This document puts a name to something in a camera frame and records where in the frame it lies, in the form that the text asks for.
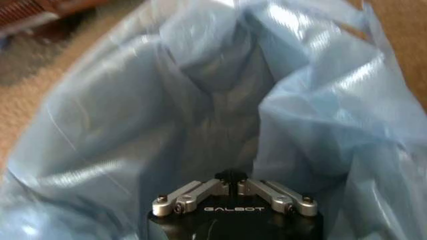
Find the trash bag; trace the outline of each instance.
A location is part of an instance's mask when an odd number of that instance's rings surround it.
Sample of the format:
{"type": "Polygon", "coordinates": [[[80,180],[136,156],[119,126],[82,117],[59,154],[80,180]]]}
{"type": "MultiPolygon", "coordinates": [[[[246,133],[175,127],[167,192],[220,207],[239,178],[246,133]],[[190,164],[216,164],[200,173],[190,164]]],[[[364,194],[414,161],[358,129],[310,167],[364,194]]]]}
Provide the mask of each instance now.
{"type": "Polygon", "coordinates": [[[136,9],[20,138],[0,238],[146,239],[158,194],[230,168],[314,194],[328,239],[427,239],[427,117],[368,4],[136,9]]]}

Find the floor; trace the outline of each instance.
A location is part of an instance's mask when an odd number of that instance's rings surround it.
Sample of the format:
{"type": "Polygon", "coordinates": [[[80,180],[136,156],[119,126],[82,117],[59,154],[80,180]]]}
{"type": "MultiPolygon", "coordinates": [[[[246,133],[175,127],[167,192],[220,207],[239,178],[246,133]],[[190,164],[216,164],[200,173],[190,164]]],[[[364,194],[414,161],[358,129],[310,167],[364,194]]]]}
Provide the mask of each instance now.
{"type": "MultiPolygon", "coordinates": [[[[19,37],[0,53],[0,165],[47,91],[94,42],[142,1],[112,0],[99,7],[64,42],[43,46],[19,37]]],[[[360,6],[360,0],[351,2],[360,6]]],[[[394,46],[407,85],[427,109],[427,0],[370,2],[394,46]]]]}

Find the bolt head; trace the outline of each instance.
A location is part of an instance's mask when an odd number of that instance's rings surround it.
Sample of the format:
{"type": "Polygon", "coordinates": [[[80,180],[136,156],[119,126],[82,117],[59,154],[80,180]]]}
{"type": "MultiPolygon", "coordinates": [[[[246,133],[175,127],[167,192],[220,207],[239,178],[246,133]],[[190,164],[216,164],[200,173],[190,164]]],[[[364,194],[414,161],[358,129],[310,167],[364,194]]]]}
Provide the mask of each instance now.
{"type": "Polygon", "coordinates": [[[303,202],[312,204],[314,203],[314,199],[310,196],[303,196],[302,197],[303,202]]]}
{"type": "Polygon", "coordinates": [[[178,203],[174,207],[174,212],[178,214],[178,215],[182,215],[184,213],[184,207],[180,203],[178,203]]]}
{"type": "Polygon", "coordinates": [[[158,196],[158,203],[163,204],[168,201],[168,195],[159,195],[158,196]]]}

